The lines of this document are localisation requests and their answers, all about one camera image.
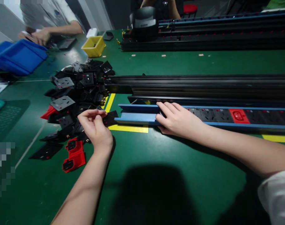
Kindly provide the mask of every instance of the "small yellow container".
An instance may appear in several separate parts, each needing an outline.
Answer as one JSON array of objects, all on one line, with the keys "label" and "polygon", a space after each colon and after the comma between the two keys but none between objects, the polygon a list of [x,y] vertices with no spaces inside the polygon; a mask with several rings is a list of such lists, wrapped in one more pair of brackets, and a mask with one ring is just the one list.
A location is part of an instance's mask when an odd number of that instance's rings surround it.
[{"label": "small yellow container", "polygon": [[83,49],[84,52],[86,52],[86,54],[90,58],[100,57],[105,47],[106,45],[104,43],[103,37],[96,36],[88,38],[81,49]]}]

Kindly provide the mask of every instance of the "red outlet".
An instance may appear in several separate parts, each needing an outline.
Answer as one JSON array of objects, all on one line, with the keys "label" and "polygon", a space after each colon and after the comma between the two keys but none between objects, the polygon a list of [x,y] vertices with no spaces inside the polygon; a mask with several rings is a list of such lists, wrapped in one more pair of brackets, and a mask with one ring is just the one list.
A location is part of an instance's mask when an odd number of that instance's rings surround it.
[{"label": "red outlet", "polygon": [[234,123],[244,123],[250,124],[246,114],[244,113],[243,109],[229,109],[231,116],[234,120]]}]

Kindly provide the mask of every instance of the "blue plastic bin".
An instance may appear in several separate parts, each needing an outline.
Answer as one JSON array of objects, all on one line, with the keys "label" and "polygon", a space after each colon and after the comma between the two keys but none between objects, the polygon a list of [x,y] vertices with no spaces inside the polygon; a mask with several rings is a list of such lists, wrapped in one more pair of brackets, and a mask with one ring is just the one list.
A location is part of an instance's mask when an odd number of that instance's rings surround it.
[{"label": "blue plastic bin", "polygon": [[0,44],[0,69],[26,76],[44,61],[48,55],[46,48],[27,40]]}]

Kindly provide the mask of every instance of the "green table surface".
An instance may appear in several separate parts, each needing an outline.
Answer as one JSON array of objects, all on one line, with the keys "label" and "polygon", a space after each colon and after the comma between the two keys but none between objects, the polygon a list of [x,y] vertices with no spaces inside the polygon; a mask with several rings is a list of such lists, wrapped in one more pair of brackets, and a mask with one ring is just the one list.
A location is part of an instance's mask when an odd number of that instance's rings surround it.
[{"label": "green table surface", "polygon": [[[108,60],[116,75],[285,73],[285,50],[122,52],[115,40],[122,40],[121,31],[113,34],[97,60]],[[0,111],[0,142],[15,143],[0,167],[0,224],[49,224],[84,168],[64,173],[64,149],[51,160],[28,160],[43,144],[39,139],[58,129],[39,118],[50,103],[43,95],[53,86],[49,77],[87,59],[81,50],[86,38],[77,39],[71,50],[53,53],[34,73],[0,93],[6,101]],[[127,103],[127,95],[117,94],[111,110],[120,115],[118,104]],[[153,127],[148,133],[112,134],[116,146],[95,224],[269,223],[257,197],[261,179],[230,156],[164,136]],[[93,146],[85,144],[84,150],[89,159]]]}]

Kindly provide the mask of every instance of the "hand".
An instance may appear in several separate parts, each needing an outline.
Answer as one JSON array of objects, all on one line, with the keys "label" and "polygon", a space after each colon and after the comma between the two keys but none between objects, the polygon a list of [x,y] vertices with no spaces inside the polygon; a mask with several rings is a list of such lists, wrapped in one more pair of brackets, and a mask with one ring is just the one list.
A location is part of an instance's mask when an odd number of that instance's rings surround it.
[{"label": "hand", "polygon": [[24,32],[20,32],[17,37],[18,39],[25,39],[28,41],[35,42],[34,38],[30,34],[25,34]]},{"label": "hand", "polygon": [[178,103],[157,102],[167,118],[157,114],[156,120],[163,126],[158,126],[162,134],[175,135],[198,142],[206,133],[208,125],[197,116],[180,106]]},{"label": "hand", "polygon": [[107,116],[105,110],[97,109],[88,109],[78,116],[84,132],[94,146],[94,154],[109,155],[112,150],[113,137],[102,120],[105,116]]},{"label": "hand", "polygon": [[45,46],[47,44],[48,40],[50,39],[51,34],[50,34],[48,28],[45,27],[41,31],[32,33],[32,37],[34,38],[34,40],[35,40],[34,42],[36,44]]}]

